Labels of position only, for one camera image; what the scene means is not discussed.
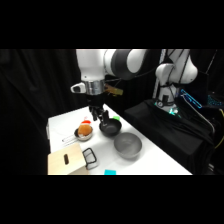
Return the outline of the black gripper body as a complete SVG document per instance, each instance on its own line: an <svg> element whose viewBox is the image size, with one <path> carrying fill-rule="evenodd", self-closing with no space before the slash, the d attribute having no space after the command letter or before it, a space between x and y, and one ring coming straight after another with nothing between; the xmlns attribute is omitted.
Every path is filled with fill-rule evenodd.
<svg viewBox="0 0 224 224"><path fill-rule="evenodd" d="M90 108L103 108L104 104L104 95L99 94L99 95L88 95L87 96L87 103Z"/></svg>

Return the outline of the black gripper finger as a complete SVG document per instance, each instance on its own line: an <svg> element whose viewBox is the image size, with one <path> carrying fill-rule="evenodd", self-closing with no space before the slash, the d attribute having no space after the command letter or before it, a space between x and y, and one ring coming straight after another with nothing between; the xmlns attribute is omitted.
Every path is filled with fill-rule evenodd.
<svg viewBox="0 0 224 224"><path fill-rule="evenodd" d="M93 116L93 120L96 121L98 119L98 112L96 107L91 107L91 114Z"/></svg>
<svg viewBox="0 0 224 224"><path fill-rule="evenodd" d="M102 124L103 124L103 126L106 126L108 123L109 123L109 113L107 110L105 110L102 113Z"/></svg>

